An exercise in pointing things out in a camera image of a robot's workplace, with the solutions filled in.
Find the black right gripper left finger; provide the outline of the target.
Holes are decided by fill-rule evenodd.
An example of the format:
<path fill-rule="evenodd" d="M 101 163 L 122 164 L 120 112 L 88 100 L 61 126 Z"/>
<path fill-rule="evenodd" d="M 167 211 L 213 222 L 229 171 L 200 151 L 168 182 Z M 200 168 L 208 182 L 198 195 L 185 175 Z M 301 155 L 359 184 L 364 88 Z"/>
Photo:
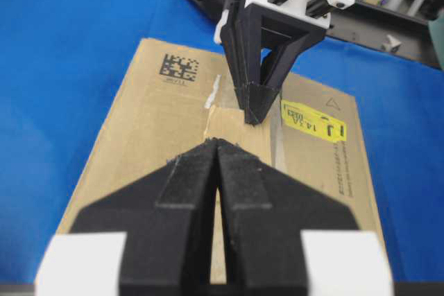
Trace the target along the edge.
<path fill-rule="evenodd" d="M 193 295 L 210 282 L 216 139 L 83 207 L 70 232 L 125 232 L 119 295 Z"/>

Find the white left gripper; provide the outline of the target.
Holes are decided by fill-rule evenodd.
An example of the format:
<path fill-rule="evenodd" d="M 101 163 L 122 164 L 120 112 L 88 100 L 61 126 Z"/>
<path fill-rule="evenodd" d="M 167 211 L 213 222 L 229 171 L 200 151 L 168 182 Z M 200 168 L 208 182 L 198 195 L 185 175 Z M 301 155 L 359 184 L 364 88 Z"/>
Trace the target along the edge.
<path fill-rule="evenodd" d="M 356 1 L 227 1 L 219 37 L 247 124 L 266 118 L 296 58 L 325 38 L 330 13 Z"/>

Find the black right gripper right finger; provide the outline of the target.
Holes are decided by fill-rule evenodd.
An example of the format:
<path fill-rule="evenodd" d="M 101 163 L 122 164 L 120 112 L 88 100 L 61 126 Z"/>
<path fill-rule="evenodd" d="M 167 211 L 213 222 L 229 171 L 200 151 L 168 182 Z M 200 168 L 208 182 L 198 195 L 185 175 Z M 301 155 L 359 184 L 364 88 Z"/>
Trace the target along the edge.
<path fill-rule="evenodd" d="M 243 295 L 306 295 L 303 230 L 356 230 L 351 210 L 219 139 L 228 281 Z"/>

